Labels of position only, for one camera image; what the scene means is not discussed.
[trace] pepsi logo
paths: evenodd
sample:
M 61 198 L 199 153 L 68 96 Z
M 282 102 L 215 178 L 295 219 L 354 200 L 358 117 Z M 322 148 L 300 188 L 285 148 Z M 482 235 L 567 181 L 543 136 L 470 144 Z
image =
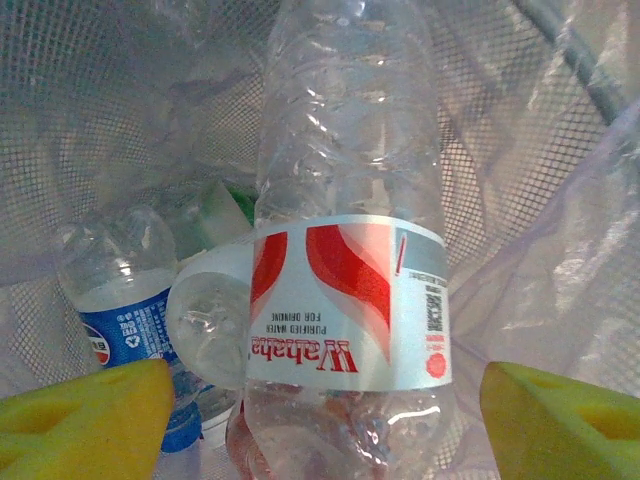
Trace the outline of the pepsi logo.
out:
M 109 359 L 111 358 L 111 349 L 109 348 L 109 343 L 95 328 L 90 327 L 86 323 L 84 323 L 83 325 L 87 330 L 87 335 L 89 335 L 89 340 L 91 341 L 91 347 L 93 348 L 96 357 L 98 357 L 100 365 L 106 365 L 107 363 L 109 363 Z

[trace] trash bin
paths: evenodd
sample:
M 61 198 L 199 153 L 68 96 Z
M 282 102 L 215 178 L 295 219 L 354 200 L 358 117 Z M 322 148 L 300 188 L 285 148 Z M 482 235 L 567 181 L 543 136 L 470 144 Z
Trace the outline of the trash bin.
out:
M 637 7 L 424 5 L 438 71 L 458 406 L 425 478 L 497 478 L 477 399 L 487 361 L 640 396 Z M 278 7 L 0 6 L 0 396 L 98 368 L 55 279 L 48 240 L 57 225 L 216 178 L 255 190 L 261 75 Z M 235 478 L 216 432 L 191 477 Z M 186 475 L 176 467 L 185 459 L 172 458 L 156 478 Z

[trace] wahaha logo text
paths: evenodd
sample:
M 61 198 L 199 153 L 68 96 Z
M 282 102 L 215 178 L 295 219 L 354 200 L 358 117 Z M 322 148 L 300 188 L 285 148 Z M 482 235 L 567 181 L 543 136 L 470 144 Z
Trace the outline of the wahaha logo text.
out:
M 267 362 L 286 358 L 296 365 L 315 362 L 320 371 L 358 373 L 348 340 L 325 339 L 320 344 L 315 340 L 251 337 L 251 353 L 265 357 Z

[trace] clear plastic bottle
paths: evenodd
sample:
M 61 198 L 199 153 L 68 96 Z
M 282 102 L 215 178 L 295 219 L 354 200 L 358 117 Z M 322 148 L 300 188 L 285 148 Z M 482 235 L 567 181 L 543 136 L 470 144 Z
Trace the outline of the clear plastic bottle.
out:
M 167 331 L 187 367 L 221 388 L 244 386 L 253 234 L 196 257 L 175 279 Z
M 64 225 L 53 243 L 60 284 L 81 314 L 101 365 L 144 358 L 169 363 L 176 405 L 162 450 L 189 447 L 201 433 L 194 400 L 204 384 L 185 369 L 166 332 L 166 302 L 177 263 L 171 231 L 151 208 L 140 206 Z
M 412 0 L 285 0 L 244 416 L 274 477 L 421 479 L 453 412 L 437 95 Z

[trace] blue label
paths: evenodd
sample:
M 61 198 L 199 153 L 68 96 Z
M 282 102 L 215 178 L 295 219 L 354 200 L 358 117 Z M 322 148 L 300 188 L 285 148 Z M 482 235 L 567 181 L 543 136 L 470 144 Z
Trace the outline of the blue label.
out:
M 177 358 L 167 327 L 167 288 L 143 302 L 103 312 L 80 313 L 100 364 L 116 367 L 145 358 Z

